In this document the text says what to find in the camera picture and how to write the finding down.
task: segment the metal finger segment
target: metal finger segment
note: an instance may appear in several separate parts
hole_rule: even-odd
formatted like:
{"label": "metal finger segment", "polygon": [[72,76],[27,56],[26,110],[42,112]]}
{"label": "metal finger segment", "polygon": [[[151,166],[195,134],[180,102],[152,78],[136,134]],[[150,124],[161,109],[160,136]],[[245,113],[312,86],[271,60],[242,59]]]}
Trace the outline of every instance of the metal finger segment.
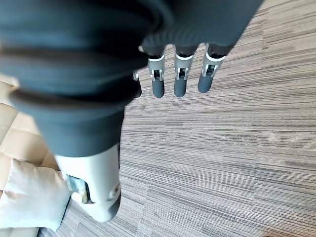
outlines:
{"label": "metal finger segment", "polygon": [[210,90],[213,78],[216,72],[220,69],[226,56],[211,53],[210,47],[206,44],[206,52],[203,59],[202,72],[198,80],[198,90],[201,93],[206,93]]}

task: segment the sofa cushion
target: sofa cushion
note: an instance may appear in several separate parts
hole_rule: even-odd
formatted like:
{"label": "sofa cushion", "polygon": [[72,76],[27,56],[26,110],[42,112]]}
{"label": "sofa cushion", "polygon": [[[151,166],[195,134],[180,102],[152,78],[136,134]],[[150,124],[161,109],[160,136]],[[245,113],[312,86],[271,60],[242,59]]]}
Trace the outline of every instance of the sofa cushion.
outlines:
{"label": "sofa cushion", "polygon": [[18,112],[15,108],[0,103],[0,144],[4,140],[4,137],[10,129],[10,126],[12,125],[17,113]]}
{"label": "sofa cushion", "polygon": [[17,85],[15,78],[0,74],[0,190],[7,182],[12,158],[58,169],[34,119],[10,106],[12,85]]}

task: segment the robotic hand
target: robotic hand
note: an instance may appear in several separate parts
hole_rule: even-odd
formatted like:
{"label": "robotic hand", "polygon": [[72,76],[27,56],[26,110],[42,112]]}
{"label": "robotic hand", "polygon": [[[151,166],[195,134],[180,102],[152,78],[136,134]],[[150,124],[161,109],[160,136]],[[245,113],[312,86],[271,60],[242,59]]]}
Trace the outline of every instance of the robotic hand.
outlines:
{"label": "robotic hand", "polygon": [[89,215],[107,222],[119,209],[120,133],[124,107],[141,94],[137,69],[148,64],[153,94],[162,97],[164,48],[174,44],[174,93],[182,97],[195,50],[206,43],[198,82],[206,93],[261,2],[0,2],[0,71],[20,83],[10,99],[35,118]]}

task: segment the cushion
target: cushion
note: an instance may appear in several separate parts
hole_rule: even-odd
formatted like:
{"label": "cushion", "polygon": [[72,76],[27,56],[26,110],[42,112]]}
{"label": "cushion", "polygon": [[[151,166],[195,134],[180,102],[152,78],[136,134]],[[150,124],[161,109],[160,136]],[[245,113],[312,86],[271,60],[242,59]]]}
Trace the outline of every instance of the cushion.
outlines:
{"label": "cushion", "polygon": [[61,172],[12,159],[0,198],[0,228],[59,227],[70,193]]}
{"label": "cushion", "polygon": [[11,169],[11,158],[0,153],[0,190],[3,190],[8,181]]}
{"label": "cushion", "polygon": [[36,228],[8,228],[0,230],[0,237],[36,237],[39,229]]}

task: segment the white cylindrical part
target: white cylindrical part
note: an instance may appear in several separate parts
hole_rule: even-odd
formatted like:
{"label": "white cylindrical part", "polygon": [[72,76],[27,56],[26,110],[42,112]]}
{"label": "white cylindrical part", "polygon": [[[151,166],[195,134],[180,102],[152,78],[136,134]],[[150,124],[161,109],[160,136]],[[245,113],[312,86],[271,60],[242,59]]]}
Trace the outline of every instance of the white cylindrical part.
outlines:
{"label": "white cylindrical part", "polygon": [[111,207],[120,198],[119,145],[87,157],[55,157],[65,179],[70,175],[88,185],[91,203],[82,203],[78,195],[73,199],[95,220],[110,221],[117,212]]}

